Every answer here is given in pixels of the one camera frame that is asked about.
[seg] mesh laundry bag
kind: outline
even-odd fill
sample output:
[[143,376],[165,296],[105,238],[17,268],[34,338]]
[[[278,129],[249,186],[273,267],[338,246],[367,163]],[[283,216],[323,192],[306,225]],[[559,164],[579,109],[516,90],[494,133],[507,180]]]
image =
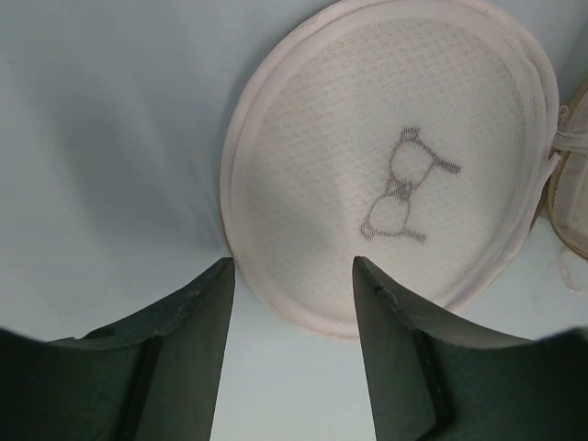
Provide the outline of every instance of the mesh laundry bag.
[[588,82],[562,108],[554,147],[562,154],[549,182],[549,217],[561,240],[588,259]]
[[264,60],[229,127],[220,202],[246,282],[339,339],[357,337],[355,255],[463,305],[528,233],[557,112],[544,52],[493,6],[325,9]]

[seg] brown rim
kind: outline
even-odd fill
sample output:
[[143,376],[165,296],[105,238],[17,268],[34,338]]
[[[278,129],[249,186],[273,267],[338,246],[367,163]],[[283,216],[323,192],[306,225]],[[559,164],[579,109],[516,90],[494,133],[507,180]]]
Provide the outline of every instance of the brown rim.
[[[568,112],[566,119],[569,118],[570,115],[573,115],[573,113],[576,111],[576,109],[580,105],[580,102],[582,101],[582,99],[584,98],[584,96],[586,94],[588,94],[588,80],[586,80],[584,82],[582,87],[580,87],[580,90],[576,93],[576,95],[570,101],[570,104],[568,105],[569,112]],[[561,172],[563,171],[565,164],[568,162],[568,158],[570,158],[570,152],[562,152],[560,154],[561,154],[560,163],[558,164],[558,167],[553,172],[553,175],[551,175],[551,178],[548,182],[547,204],[548,204],[549,223],[551,224],[551,228],[553,229],[553,231],[557,234],[557,236],[560,238],[560,240],[568,248],[570,248],[574,253],[576,253],[582,259],[588,260],[588,253],[579,249],[577,246],[574,246],[571,243],[569,243],[568,240],[565,239],[565,234],[561,231],[561,229],[553,221],[553,218],[554,218],[553,202],[555,201],[555,194],[558,189],[558,184],[560,183]]]

